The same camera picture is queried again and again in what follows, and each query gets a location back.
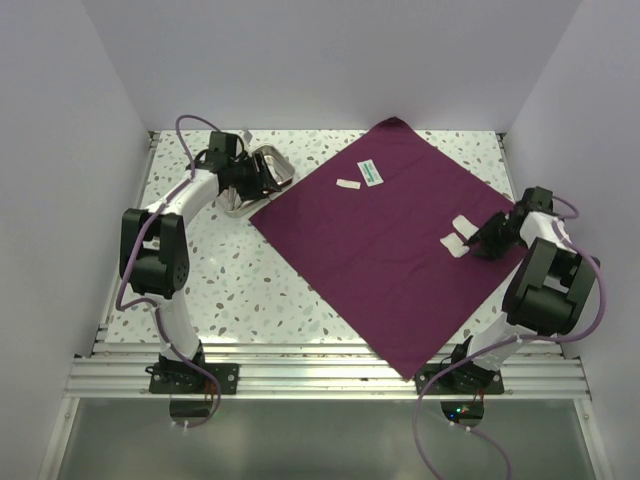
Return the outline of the small white plaster packet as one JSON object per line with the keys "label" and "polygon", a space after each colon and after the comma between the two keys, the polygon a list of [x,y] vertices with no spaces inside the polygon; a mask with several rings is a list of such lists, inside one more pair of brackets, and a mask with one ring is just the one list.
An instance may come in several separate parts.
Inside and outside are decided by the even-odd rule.
{"label": "small white plaster packet", "polygon": [[361,183],[358,181],[345,180],[345,179],[337,179],[336,185],[345,189],[353,189],[359,190],[361,188]]}

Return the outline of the green white dressing packet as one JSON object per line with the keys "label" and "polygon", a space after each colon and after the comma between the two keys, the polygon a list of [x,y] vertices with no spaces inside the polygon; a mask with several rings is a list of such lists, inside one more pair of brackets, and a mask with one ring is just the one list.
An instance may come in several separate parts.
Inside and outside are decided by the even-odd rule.
{"label": "green white dressing packet", "polygon": [[377,186],[384,182],[372,159],[358,162],[357,166],[368,187]]}

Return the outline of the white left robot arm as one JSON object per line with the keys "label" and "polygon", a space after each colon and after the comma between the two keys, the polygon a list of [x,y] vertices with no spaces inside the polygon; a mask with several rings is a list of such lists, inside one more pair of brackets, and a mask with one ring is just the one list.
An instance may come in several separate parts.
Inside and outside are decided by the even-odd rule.
{"label": "white left robot arm", "polygon": [[201,341],[184,293],[190,274],[187,227],[227,190],[244,201],[256,201],[280,191],[281,186],[258,151],[232,158],[204,150],[172,190],[145,208],[126,210],[122,217],[116,309],[124,311],[140,303],[150,308],[161,357],[178,362],[172,379],[189,393],[205,386],[208,369],[200,360]]}

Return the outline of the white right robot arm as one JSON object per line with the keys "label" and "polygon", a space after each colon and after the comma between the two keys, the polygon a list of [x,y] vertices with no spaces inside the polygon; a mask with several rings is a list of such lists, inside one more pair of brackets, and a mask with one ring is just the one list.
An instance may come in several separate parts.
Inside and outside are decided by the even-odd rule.
{"label": "white right robot arm", "polygon": [[491,260],[516,245],[527,252],[506,289],[501,316],[454,350],[445,369],[454,391],[492,379],[531,342],[573,343],[599,326],[606,308],[600,261],[573,244],[563,217],[516,206],[494,215],[467,243]]}

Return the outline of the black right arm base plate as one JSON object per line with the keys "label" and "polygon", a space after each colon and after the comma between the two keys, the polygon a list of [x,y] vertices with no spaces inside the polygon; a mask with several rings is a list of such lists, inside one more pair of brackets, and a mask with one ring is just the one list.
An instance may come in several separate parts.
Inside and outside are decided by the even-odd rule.
{"label": "black right arm base plate", "polygon": [[[438,364],[425,364],[414,376],[416,392],[420,393],[427,383],[450,364],[445,357]],[[489,371],[475,366],[473,363],[447,373],[436,380],[426,391],[427,395],[475,395],[496,394],[505,392],[501,373]]]}

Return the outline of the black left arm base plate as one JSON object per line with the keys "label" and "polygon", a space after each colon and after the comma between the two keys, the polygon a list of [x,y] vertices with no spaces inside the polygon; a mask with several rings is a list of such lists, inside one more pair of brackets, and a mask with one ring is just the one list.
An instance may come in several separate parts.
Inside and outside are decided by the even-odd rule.
{"label": "black left arm base plate", "polygon": [[152,394],[187,395],[214,394],[235,395],[240,378],[240,366],[236,363],[207,363],[203,366],[215,377],[219,386],[204,374],[184,363],[162,367],[159,362],[147,366],[145,372],[150,375],[149,392]]}

